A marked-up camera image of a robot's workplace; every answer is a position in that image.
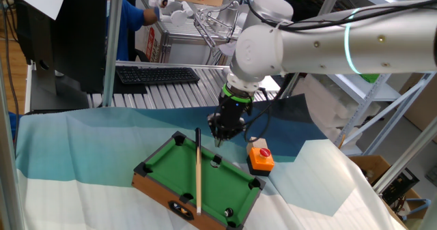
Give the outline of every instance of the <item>green led ring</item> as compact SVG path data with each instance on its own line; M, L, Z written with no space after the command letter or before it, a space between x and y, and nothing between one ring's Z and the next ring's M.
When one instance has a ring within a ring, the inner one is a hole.
M226 84L223 85L223 93L225 93L225 95L228 97L232 96L232 94L226 89ZM231 99L235 100L236 102L241 102L241 103L250 103L251 101L253 101L253 97L239 98L236 96L232 96Z

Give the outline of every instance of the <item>monitor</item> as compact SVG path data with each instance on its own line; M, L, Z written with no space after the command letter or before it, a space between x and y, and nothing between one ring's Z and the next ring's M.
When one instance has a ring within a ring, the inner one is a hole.
M56 20L15 1L18 41L36 65L31 110L88 108L87 93L103 91L107 0L64 0ZM56 77L55 70L65 76Z

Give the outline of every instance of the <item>green felt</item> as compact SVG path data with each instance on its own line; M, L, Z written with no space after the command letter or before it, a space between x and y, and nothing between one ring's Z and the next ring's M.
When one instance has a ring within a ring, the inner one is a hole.
M196 204L196 149L194 142L185 139L182 146L174 140L165 145L148 160L148 175L170 190L183 195L190 193ZM241 224L254 202L259 188L249 188L253 178L232 164L222 161L219 168L211 166L214 154L202 150L202 210L224 224L232 221ZM225 217L227 208L234 210L232 217Z

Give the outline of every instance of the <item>mini pool table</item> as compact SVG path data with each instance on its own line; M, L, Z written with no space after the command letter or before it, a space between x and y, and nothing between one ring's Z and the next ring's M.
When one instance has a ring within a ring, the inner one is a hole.
M242 229L265 182L202 147L198 216L195 161L195 142L176 132L134 169L132 186L198 229Z

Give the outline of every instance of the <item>pool cue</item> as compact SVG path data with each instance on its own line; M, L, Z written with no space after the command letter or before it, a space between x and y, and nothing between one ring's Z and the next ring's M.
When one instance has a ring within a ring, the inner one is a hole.
M200 145L200 128L196 128L196 202L197 215L201 214L202 207L202 187L201 187L201 145Z

